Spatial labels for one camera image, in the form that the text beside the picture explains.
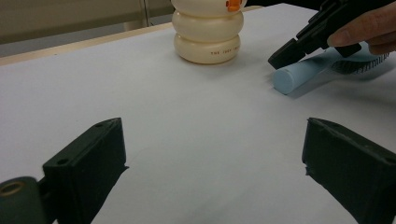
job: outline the finger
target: finger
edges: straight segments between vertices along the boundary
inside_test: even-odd
[[[374,38],[367,40],[366,42],[369,45],[383,45],[389,42],[393,42],[395,40],[396,40],[396,31],[389,34],[376,36]]]
[[[332,47],[353,45],[396,31],[396,2],[366,12],[329,36]]]
[[[369,50],[374,55],[391,53],[396,50],[396,40],[382,45],[370,45]]]

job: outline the cream container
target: cream container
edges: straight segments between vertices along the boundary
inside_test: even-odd
[[[176,52],[194,63],[223,63],[239,48],[246,0],[172,0]]]

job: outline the brush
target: brush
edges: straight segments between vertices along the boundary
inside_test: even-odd
[[[359,52],[348,58],[330,48],[317,56],[277,69],[273,75],[274,87],[283,94],[289,94],[326,69],[343,75],[361,74],[381,64],[388,56],[371,54],[365,42],[361,43]]]

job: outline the table surface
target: table surface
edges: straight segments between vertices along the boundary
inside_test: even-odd
[[[358,76],[325,72],[280,94],[266,61],[314,13],[246,12],[237,57],[216,65],[178,57],[171,27],[5,63],[0,182],[43,177],[56,152],[121,117],[130,169],[93,223],[356,223],[304,175],[306,120],[338,122],[396,151],[396,58]]]

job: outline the orange object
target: orange object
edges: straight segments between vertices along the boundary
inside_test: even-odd
[[[228,11],[238,11],[241,5],[241,0],[229,0],[227,1]]]

